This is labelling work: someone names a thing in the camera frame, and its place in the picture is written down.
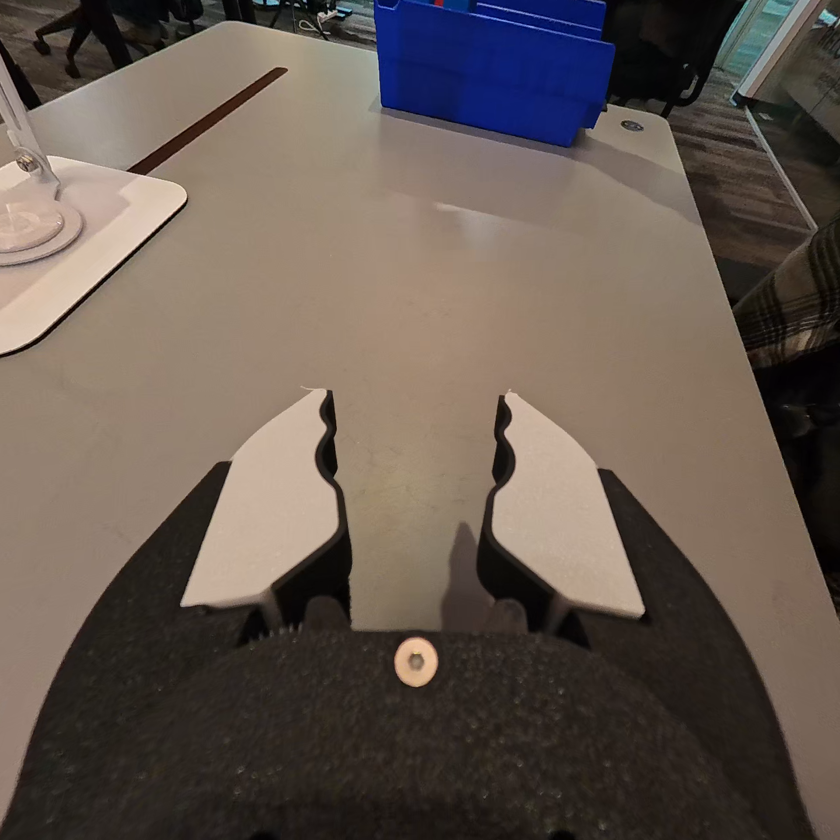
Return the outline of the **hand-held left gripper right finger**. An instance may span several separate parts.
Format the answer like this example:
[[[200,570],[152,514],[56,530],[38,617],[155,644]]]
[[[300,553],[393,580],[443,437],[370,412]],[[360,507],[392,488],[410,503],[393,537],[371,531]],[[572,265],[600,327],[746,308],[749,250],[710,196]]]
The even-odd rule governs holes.
[[[515,392],[499,396],[493,429],[476,556],[489,625],[560,634],[573,614],[639,624],[644,599],[594,459]]]

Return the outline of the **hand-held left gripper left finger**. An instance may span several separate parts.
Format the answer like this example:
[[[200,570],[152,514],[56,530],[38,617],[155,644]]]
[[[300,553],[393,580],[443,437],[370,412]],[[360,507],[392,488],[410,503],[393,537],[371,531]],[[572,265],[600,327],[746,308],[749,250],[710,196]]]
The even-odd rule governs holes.
[[[350,618],[352,549],[333,393],[310,390],[235,452],[181,607],[258,608],[270,629],[328,597]]]

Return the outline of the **blue plastic bin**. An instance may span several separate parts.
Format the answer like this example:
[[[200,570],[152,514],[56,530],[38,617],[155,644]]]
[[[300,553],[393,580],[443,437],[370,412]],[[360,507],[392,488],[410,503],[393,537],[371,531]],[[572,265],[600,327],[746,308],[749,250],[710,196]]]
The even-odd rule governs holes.
[[[374,3],[381,105],[570,147],[595,127],[615,46],[606,3]]]

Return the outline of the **white monitor stand base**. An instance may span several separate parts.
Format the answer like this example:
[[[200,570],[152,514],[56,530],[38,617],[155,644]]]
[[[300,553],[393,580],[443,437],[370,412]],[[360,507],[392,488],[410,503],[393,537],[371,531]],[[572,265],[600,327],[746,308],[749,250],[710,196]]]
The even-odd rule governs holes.
[[[61,212],[80,230],[64,248],[1,268],[1,355],[41,340],[187,203],[184,187],[60,156],[47,158]]]

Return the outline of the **person's plaid shirt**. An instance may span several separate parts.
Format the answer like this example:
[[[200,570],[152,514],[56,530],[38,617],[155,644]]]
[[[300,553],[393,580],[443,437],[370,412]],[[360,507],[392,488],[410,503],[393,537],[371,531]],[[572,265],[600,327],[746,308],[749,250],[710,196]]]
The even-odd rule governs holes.
[[[763,278],[733,308],[764,401],[838,423],[839,216]]]

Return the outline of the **white monitor stand neck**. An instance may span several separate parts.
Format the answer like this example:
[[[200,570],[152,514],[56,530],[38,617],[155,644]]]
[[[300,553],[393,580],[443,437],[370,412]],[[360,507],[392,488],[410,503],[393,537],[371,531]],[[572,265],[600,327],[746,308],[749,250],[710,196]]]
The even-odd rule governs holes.
[[[24,176],[1,198],[1,265],[13,267],[68,249],[85,224],[78,210],[61,200],[60,179],[36,138],[29,118],[30,106],[39,105],[35,90],[4,45],[1,54],[3,125],[14,167]]]

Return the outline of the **black office chair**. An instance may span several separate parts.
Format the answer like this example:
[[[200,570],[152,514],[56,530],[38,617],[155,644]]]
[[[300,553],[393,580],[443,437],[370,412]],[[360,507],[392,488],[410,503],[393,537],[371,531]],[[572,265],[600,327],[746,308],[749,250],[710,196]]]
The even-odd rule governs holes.
[[[691,79],[728,9],[721,1],[606,3],[604,40],[615,47],[607,100],[668,102]]]

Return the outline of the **white power strip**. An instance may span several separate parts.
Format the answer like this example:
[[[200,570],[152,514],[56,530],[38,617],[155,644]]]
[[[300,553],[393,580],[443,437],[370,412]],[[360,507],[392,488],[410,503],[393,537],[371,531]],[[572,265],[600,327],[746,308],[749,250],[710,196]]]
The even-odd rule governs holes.
[[[295,32],[329,40],[333,25],[342,25],[353,15],[354,9],[349,5],[297,2],[291,17]]]

